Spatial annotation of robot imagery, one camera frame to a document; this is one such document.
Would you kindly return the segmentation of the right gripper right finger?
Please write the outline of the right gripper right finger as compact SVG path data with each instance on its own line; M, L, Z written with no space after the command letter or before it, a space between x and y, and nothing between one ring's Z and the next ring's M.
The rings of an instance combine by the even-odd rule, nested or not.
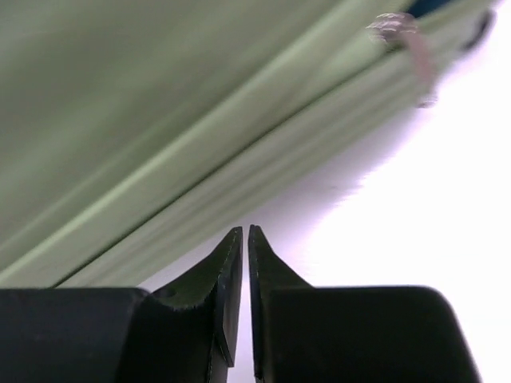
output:
M314 379L315 288L273 250L259 225L248 235L252 349L257 379Z

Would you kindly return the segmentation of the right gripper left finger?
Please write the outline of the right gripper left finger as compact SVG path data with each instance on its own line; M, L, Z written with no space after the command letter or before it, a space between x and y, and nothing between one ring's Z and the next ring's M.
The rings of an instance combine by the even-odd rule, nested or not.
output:
M212 303L212 333L228 367L236 359L243 275L243 228L233 227L196 265L153 292L177 310Z

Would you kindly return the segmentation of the green hard-shell suitcase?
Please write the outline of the green hard-shell suitcase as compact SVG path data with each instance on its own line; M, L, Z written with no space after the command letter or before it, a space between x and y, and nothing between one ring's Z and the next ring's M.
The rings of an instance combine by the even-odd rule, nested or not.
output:
M4 1L1 284L135 286L418 105L488 1Z

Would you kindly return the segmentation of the metal zipper pull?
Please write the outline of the metal zipper pull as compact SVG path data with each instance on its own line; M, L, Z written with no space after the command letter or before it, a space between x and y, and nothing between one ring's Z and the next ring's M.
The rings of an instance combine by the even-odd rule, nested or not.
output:
M376 41L392 46L399 45L409 51L420 85L418 107L432 107L437 101L434 63L415 17L405 12L384 13L378 15L366 28Z

